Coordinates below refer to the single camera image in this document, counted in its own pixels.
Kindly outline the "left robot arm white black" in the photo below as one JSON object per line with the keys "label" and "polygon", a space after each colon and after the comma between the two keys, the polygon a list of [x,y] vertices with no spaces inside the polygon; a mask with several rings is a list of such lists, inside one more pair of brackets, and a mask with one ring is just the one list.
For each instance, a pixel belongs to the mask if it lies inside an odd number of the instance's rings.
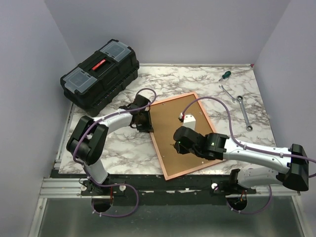
{"label": "left robot arm white black", "polygon": [[132,103],[119,107],[114,113],[99,118],[83,116],[79,119],[66,144],[66,150],[71,153],[74,162],[83,167],[97,194],[106,194],[110,187],[106,180],[109,174],[101,161],[107,136],[124,127],[135,128],[139,132],[153,132],[151,104],[152,101],[137,94]]}

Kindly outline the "red wooden picture frame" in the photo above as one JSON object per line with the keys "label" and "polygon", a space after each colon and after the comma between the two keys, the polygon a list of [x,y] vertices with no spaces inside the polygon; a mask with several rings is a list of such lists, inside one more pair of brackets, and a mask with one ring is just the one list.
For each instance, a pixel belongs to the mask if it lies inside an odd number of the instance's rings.
{"label": "red wooden picture frame", "polygon": [[194,154],[180,154],[181,148],[175,145],[173,135],[182,125],[178,117],[185,107],[198,98],[195,92],[189,92],[160,101],[150,106],[153,133],[150,134],[154,144],[165,180],[198,171],[221,163],[221,160],[206,160]]}

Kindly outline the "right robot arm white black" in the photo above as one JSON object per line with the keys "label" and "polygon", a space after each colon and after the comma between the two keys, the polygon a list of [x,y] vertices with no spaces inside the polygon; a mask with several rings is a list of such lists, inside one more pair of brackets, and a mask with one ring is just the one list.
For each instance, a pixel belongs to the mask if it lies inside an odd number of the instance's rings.
{"label": "right robot arm white black", "polygon": [[228,194],[271,184],[282,184],[299,192],[309,189],[309,163],[298,158],[298,155],[305,155],[300,145],[293,144],[289,149],[256,145],[251,150],[246,143],[234,141],[227,135],[201,135],[184,126],[175,131],[173,139],[179,154],[191,153],[206,160],[237,160],[258,166],[247,170],[233,169],[229,180],[220,185]]}

